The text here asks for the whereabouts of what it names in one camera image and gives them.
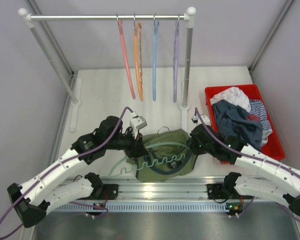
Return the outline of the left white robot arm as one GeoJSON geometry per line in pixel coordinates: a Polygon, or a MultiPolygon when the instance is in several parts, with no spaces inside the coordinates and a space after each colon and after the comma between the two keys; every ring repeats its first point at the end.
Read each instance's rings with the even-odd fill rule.
{"type": "Polygon", "coordinates": [[[124,151],[129,158],[147,156],[140,130],[147,126],[143,116],[131,114],[129,127],[108,116],[93,132],[80,136],[69,149],[48,168],[22,184],[13,183],[7,192],[22,225],[30,228],[58,207],[78,199],[97,199],[103,194],[99,175],[90,172],[79,180],[60,184],[77,171],[102,158],[107,150],[124,151]]]}

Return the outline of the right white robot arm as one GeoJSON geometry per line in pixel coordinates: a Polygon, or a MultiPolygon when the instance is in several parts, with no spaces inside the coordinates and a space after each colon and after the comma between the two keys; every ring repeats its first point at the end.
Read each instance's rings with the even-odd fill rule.
{"type": "Polygon", "coordinates": [[[300,170],[263,154],[235,136],[221,137],[205,124],[190,133],[189,147],[195,155],[209,154],[220,162],[249,169],[258,177],[230,172],[223,181],[228,198],[252,196],[280,204],[300,217],[300,170]]]}

